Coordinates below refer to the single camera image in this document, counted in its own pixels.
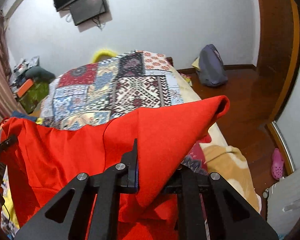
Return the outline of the red zip jacket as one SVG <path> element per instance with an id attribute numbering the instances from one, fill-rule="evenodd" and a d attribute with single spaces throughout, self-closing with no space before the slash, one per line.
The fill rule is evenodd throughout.
<path id="1" fill-rule="evenodd" d="M 138 146 L 137 194 L 120 199 L 119 239 L 177 239 L 177 198 L 161 194 L 194 143 L 230 107 L 226 96 L 170 107 L 138 108 L 98 126 L 76 131 L 10 118 L 1 138 L 18 137 L 2 153 L 20 226 L 79 173 L 102 173 Z"/>

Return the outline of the folded blue denim garment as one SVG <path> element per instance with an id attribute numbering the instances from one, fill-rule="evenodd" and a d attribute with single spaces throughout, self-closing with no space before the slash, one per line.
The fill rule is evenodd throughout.
<path id="1" fill-rule="evenodd" d="M 12 114 L 11 114 L 11 117 L 16 117 L 16 118 L 19 118 L 19 119 L 27 119 L 27 120 L 30 120 L 32 122 L 37 121 L 37 117 L 30 116 L 30 115 L 27 115 L 27 114 L 24 114 L 24 113 L 20 113 L 19 111 L 13 111 Z"/>

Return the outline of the beige fleece blanket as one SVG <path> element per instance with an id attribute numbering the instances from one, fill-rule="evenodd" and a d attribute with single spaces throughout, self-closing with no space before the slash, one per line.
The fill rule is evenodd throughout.
<path id="1" fill-rule="evenodd" d="M 208 129 L 207 136 L 194 144 L 182 164 L 200 174 L 219 173 L 257 212 L 261 212 L 262 200 L 255 192 L 246 158 L 238 148 L 227 144 L 216 123 Z"/>

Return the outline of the orange box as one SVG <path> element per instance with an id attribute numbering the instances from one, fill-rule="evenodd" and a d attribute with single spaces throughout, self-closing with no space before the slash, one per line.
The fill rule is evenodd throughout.
<path id="1" fill-rule="evenodd" d="M 16 91 L 18 98 L 21 98 L 34 84 L 32 79 L 27 79 Z"/>

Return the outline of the green patterned cloth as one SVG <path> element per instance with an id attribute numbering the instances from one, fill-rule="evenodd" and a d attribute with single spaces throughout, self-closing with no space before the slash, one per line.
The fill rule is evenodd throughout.
<path id="1" fill-rule="evenodd" d="M 18 99 L 27 114 L 32 113 L 38 104 L 49 94 L 49 84 L 47 82 L 35 82 Z"/>

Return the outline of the pink clog shoe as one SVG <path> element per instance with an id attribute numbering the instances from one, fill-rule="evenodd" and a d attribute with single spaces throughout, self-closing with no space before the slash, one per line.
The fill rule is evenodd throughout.
<path id="1" fill-rule="evenodd" d="M 275 180 L 280 180 L 283 177 L 284 159 L 278 148 L 272 153 L 271 175 Z"/>

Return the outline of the yellow garment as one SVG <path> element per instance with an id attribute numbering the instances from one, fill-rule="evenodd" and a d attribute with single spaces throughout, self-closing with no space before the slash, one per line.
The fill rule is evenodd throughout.
<path id="1" fill-rule="evenodd" d="M 17 215 L 15 213 L 15 209 L 12 201 L 10 185 L 8 181 L 7 167 L 5 169 L 1 187 L 4 190 L 3 198 L 5 200 L 5 203 L 1 209 L 0 226 L 9 239 L 14 239 L 16 233 L 20 229 L 20 226 L 17 220 Z"/>

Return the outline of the grey pillow on pile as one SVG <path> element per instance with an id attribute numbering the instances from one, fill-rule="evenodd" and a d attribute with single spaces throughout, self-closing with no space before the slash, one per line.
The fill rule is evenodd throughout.
<path id="1" fill-rule="evenodd" d="M 27 79 L 41 80 L 47 82 L 51 82 L 56 78 L 55 74 L 45 70 L 40 66 L 33 66 L 30 69 L 28 69 L 25 72 L 25 77 Z"/>

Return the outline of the patchwork patterned bedspread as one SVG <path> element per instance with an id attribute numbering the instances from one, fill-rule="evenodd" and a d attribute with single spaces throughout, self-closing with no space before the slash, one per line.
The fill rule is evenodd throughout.
<path id="1" fill-rule="evenodd" d="M 57 77 L 41 103 L 40 117 L 46 127 L 77 130 L 105 124 L 139 107 L 198 100 L 165 55 L 134 50 Z"/>

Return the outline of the grey blue bag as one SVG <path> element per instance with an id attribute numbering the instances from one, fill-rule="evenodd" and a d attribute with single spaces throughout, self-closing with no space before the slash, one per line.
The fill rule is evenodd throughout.
<path id="1" fill-rule="evenodd" d="M 213 44 L 207 44 L 198 57 L 199 70 L 197 75 L 200 83 L 208 87 L 218 87 L 228 81 L 223 61 L 217 48 Z"/>

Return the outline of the yellow bed rail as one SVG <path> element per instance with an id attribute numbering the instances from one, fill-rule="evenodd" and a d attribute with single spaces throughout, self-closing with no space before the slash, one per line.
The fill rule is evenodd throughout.
<path id="1" fill-rule="evenodd" d="M 117 53 L 109 50 L 109 49 L 100 49 L 97 52 L 93 54 L 93 58 L 91 60 L 92 63 L 98 63 L 100 61 L 103 61 L 105 59 L 110 59 L 112 57 L 116 57 Z"/>

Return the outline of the small black wall monitor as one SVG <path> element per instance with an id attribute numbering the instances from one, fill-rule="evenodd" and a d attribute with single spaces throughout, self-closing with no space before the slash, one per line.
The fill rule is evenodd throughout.
<path id="1" fill-rule="evenodd" d="M 70 13 L 75 26 L 107 12 L 106 0 L 76 0 L 70 4 Z"/>

